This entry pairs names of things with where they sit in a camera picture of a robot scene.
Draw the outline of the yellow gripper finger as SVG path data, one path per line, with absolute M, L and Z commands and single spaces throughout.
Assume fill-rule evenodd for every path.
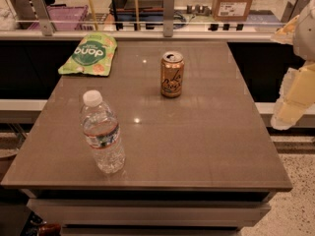
M 276 130 L 294 126 L 315 103 L 315 63 L 306 62 L 298 70 L 289 68 L 283 76 L 271 125 Z
M 299 16 L 295 16 L 287 22 L 282 28 L 278 29 L 272 36 L 271 41 L 280 44 L 293 45 L 293 36 Z

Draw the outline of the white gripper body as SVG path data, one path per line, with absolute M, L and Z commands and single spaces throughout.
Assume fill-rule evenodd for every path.
M 315 61 L 315 0 L 301 11 L 293 36 L 294 54 L 305 61 Z

